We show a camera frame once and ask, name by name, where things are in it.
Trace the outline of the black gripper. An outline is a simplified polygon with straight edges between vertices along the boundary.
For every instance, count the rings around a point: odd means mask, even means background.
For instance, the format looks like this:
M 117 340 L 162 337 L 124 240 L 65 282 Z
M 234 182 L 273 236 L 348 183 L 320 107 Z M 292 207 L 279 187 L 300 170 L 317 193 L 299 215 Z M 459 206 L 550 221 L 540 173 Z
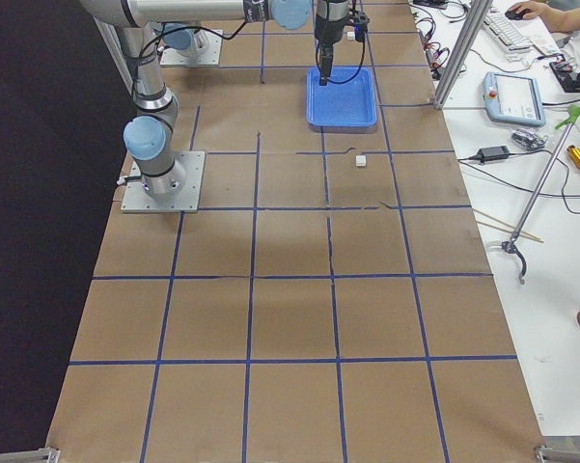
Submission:
M 345 27 L 352 27 L 354 39 L 364 42 L 370 19 L 355 1 L 317 1 L 315 38 L 318 43 L 319 84 L 326 86 L 333 68 L 333 45 L 341 41 Z

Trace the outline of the person forearm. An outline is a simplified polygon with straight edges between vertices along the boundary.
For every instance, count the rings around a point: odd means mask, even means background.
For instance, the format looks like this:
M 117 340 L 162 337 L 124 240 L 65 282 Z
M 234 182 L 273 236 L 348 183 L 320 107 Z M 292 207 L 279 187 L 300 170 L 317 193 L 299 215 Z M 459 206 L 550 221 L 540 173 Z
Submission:
M 569 33 L 580 30 L 580 7 L 564 11 L 556 21 L 554 32 Z

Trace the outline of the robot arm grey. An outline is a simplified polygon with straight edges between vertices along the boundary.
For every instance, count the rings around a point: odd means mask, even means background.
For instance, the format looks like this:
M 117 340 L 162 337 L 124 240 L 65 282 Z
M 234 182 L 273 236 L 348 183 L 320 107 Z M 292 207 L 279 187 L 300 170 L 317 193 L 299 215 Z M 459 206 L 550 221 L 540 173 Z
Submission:
M 184 23 L 154 23 L 153 30 L 157 35 L 165 33 L 162 38 L 166 48 L 177 50 L 187 58 L 200 57 L 209 50 L 210 42 L 207 32 L 200 29 L 185 29 Z
M 85 1 L 83 8 L 114 28 L 130 76 L 129 93 L 136 118 L 124 128 L 124 144 L 140 170 L 144 193 L 174 197 L 187 179 L 170 145 L 178 117 L 178 100 L 167 87 L 158 59 L 161 41 L 185 32 L 195 46 L 209 20 L 238 20 L 243 25 L 272 20 L 287 30 L 315 22 L 316 63 L 330 81 L 334 46 L 345 28 L 353 27 L 363 41 L 370 22 L 352 1 Z

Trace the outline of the person hand on mouse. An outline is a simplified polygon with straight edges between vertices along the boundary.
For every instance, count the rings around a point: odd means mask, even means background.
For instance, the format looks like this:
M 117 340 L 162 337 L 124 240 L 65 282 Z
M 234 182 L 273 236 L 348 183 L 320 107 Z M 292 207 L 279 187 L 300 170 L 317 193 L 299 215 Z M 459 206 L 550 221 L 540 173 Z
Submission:
M 522 1 L 510 6 L 505 16 L 513 20 L 529 20 L 533 18 L 547 18 L 558 11 L 551 8 L 548 4 L 538 1 Z

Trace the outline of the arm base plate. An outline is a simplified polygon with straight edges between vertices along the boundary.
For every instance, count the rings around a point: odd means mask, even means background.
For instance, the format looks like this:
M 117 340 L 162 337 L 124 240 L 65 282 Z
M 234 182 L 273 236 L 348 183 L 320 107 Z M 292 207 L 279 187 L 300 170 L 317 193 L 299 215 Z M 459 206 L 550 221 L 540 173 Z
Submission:
M 132 162 L 121 210 L 124 213 L 173 213 L 198 211 L 205 169 L 203 151 L 173 151 L 173 169 L 162 177 L 146 177 Z
M 220 63 L 222 39 L 220 30 L 176 30 L 163 38 L 160 65 L 165 68 L 216 67 Z

